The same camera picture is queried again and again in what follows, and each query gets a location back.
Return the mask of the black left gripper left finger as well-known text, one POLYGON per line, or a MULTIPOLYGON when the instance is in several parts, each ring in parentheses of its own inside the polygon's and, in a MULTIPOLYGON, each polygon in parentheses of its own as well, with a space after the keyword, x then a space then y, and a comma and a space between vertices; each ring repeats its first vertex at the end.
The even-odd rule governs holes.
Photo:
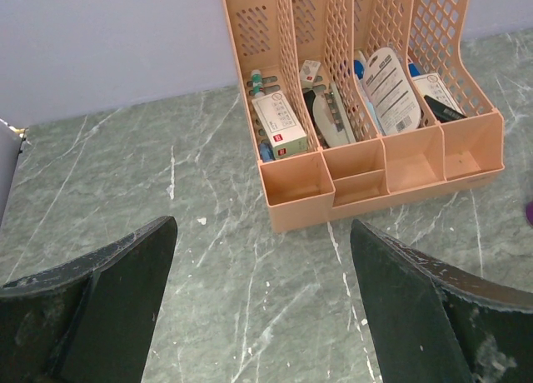
POLYGON ((3 382, 139 382, 177 242, 162 216, 1 288, 3 382))

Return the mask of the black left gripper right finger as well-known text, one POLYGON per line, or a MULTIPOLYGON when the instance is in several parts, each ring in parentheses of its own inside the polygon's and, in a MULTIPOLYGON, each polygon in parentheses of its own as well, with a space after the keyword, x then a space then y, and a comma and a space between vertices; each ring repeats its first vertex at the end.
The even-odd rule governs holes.
POLYGON ((351 254, 385 382, 530 382, 532 294, 420 252, 363 221, 351 254))

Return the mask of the purple soda can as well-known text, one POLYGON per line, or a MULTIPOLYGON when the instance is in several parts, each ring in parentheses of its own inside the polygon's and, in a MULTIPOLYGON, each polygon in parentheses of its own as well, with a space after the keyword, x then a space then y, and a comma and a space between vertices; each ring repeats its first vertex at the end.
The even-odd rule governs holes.
POLYGON ((530 226, 533 226, 533 201, 530 201, 525 206, 526 220, 530 226))

